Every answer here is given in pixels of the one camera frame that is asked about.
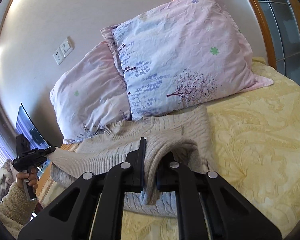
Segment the person's left hand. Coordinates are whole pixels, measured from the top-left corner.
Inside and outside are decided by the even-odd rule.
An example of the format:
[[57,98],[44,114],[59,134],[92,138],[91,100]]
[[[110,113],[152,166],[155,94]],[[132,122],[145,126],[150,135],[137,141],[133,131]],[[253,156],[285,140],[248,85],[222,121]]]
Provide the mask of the person's left hand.
[[28,180],[28,185],[36,192],[38,188],[37,169],[32,168],[29,173],[19,172],[16,175],[17,185],[20,189],[24,189],[23,181]]

